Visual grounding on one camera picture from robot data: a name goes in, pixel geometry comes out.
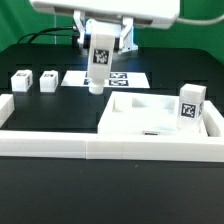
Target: black table surface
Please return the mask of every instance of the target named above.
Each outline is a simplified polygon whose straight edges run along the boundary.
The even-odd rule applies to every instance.
[[[30,69],[34,84],[13,93],[15,112],[2,130],[96,133],[113,90],[58,86],[39,91],[45,70],[87,69],[87,57],[63,45],[12,45],[0,53],[0,94],[12,93],[10,78]],[[224,66],[195,49],[139,49],[117,56],[112,71],[145,72],[150,89],[178,95],[185,83],[207,86],[206,99],[224,113]],[[224,164],[0,157],[0,220],[15,223],[223,223]]]

